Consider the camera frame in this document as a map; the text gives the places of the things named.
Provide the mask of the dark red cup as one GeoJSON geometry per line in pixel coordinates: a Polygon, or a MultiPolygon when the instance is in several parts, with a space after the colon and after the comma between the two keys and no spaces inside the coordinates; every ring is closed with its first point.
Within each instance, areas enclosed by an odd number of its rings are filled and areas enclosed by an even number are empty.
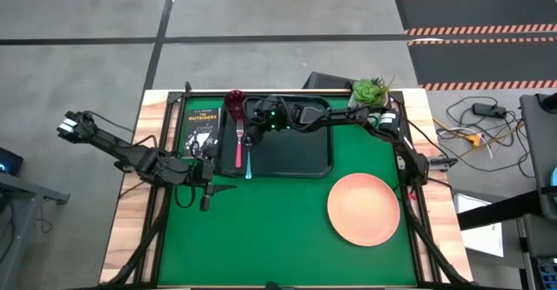
{"type": "Polygon", "coordinates": [[[225,108],[234,121],[245,119],[244,101],[245,93],[241,90],[232,90],[225,95],[225,108]]]}

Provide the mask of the black bar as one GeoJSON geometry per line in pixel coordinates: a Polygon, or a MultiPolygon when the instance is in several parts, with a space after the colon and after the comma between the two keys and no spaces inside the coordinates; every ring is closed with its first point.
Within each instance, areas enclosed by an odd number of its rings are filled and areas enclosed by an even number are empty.
{"type": "Polygon", "coordinates": [[[526,192],[509,199],[477,207],[457,214],[460,229],[474,229],[528,214],[557,220],[557,187],[542,187],[540,190],[526,192]]]}

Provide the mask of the fork with pink handle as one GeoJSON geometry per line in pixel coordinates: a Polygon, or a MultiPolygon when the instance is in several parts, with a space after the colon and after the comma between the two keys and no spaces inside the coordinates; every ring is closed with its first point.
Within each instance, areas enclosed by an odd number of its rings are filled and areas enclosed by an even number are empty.
{"type": "Polygon", "coordinates": [[[244,136],[244,121],[239,119],[236,121],[236,157],[235,157],[235,168],[239,169],[242,166],[242,142],[244,136]]]}

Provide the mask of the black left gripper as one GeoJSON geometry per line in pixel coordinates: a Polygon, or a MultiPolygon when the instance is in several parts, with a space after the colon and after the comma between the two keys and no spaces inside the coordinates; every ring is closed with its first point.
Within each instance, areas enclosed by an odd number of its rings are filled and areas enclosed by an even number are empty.
{"type": "MultiPolygon", "coordinates": [[[[199,144],[190,147],[192,162],[190,163],[189,182],[192,185],[205,185],[212,180],[214,174],[214,159],[217,156],[217,147],[209,145],[202,148],[199,144]]],[[[212,194],[236,189],[235,185],[212,185],[212,194]]]]}

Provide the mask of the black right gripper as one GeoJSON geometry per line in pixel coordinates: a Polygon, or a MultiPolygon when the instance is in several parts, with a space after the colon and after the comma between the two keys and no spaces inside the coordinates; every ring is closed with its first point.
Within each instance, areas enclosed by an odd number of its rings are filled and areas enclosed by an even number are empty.
{"type": "Polygon", "coordinates": [[[246,148],[250,148],[253,145],[260,144],[266,132],[271,132],[264,128],[265,110],[275,106],[278,107],[279,101],[275,97],[263,98],[250,96],[245,99],[243,106],[248,122],[247,132],[252,134],[245,134],[243,136],[243,143],[246,148]]]}

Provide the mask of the dark green plastic tray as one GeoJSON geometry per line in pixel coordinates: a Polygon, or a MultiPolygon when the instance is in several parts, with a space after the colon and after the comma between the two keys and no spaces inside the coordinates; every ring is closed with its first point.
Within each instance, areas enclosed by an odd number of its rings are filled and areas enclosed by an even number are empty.
{"type": "Polygon", "coordinates": [[[218,131],[216,172],[244,177],[247,150],[251,151],[253,177],[323,178],[333,168],[333,132],[323,127],[315,132],[294,130],[267,132],[262,142],[242,148],[242,166],[235,168],[236,123],[223,108],[218,131]]]}

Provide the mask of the black paperback book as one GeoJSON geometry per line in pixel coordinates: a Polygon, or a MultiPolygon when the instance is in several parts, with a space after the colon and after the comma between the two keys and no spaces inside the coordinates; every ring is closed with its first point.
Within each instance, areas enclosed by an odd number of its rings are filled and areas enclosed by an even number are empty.
{"type": "Polygon", "coordinates": [[[219,108],[194,109],[185,113],[184,158],[193,158],[218,144],[220,116],[219,108]]]}

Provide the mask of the grey metal desk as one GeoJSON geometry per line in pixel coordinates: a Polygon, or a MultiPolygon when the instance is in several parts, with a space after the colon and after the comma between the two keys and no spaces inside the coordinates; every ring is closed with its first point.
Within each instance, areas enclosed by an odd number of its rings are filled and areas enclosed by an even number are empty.
{"type": "Polygon", "coordinates": [[[66,205],[69,193],[0,173],[0,212],[9,214],[6,235],[0,229],[0,290],[11,290],[39,209],[44,201],[66,205]]]}

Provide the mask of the green table mat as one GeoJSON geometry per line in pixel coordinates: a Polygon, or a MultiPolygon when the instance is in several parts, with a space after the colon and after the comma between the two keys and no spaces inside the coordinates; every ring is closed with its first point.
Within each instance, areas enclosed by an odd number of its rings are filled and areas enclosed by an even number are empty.
{"type": "Polygon", "coordinates": [[[323,178],[222,178],[208,212],[183,186],[171,200],[159,265],[161,286],[414,286],[406,224],[378,246],[355,246],[327,216],[332,186],[355,172],[399,184],[391,145],[356,125],[335,126],[323,178]]]}

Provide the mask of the black device with blue light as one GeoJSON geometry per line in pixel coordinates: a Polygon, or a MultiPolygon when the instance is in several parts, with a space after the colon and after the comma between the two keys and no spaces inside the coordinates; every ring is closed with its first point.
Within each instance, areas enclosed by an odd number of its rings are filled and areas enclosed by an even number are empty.
{"type": "Polygon", "coordinates": [[[17,176],[23,164],[23,157],[0,147],[0,173],[17,176]]]}

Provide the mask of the orange plate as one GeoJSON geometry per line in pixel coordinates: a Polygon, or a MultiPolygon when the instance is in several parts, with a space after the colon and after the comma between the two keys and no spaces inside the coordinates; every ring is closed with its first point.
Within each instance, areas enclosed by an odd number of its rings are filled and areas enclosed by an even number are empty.
{"type": "Polygon", "coordinates": [[[399,202],[382,179],[352,173],[339,179],[327,197],[327,216],[334,230],[355,246],[387,242],[400,222],[399,202]]]}

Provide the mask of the black metal table frame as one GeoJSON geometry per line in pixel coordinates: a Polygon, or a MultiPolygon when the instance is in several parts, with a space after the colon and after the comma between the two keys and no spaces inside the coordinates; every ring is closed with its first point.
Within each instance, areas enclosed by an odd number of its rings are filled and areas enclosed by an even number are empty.
{"type": "MultiPolygon", "coordinates": [[[[418,88],[396,89],[394,96],[405,106],[410,120],[418,126],[410,130],[417,149],[425,155],[439,155],[440,151],[419,134],[424,132],[433,142],[437,140],[433,136],[434,122],[426,91],[418,88]]],[[[145,91],[133,140],[137,142],[153,134],[159,145],[170,150],[178,143],[176,130],[183,102],[181,90],[145,91]]],[[[447,175],[432,171],[430,176],[432,179],[416,195],[416,199],[422,201],[415,199],[413,210],[423,221],[429,222],[433,240],[454,269],[471,281],[473,276],[458,226],[452,191],[446,185],[447,175]]],[[[115,278],[124,267],[154,219],[167,210],[163,203],[171,193],[163,188],[141,184],[139,177],[131,172],[124,175],[121,194],[98,281],[100,285],[115,278]]]]}

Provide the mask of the black floor mat orange stripes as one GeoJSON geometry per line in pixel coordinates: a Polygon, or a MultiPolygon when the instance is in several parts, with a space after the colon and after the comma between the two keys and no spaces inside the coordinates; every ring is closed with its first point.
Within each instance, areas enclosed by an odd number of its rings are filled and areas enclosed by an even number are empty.
{"type": "Polygon", "coordinates": [[[557,32],[557,0],[395,0],[409,36],[557,32]]]}
{"type": "Polygon", "coordinates": [[[426,91],[557,88],[557,38],[490,38],[408,44],[426,91]]]}

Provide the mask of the black box behind table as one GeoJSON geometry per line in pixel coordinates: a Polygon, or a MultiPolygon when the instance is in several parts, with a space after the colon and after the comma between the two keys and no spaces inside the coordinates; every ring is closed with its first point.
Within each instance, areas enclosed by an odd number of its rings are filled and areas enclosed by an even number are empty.
{"type": "Polygon", "coordinates": [[[303,89],[348,89],[351,90],[354,79],[343,78],[312,71],[303,85],[303,89]]]}

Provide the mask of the black power adapter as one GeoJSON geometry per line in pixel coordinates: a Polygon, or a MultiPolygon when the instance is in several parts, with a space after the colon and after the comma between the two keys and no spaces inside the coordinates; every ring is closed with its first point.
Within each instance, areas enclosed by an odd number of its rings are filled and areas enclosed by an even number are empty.
{"type": "Polygon", "coordinates": [[[503,119],[507,114],[507,109],[498,105],[474,103],[472,105],[472,113],[476,116],[503,119]]]}

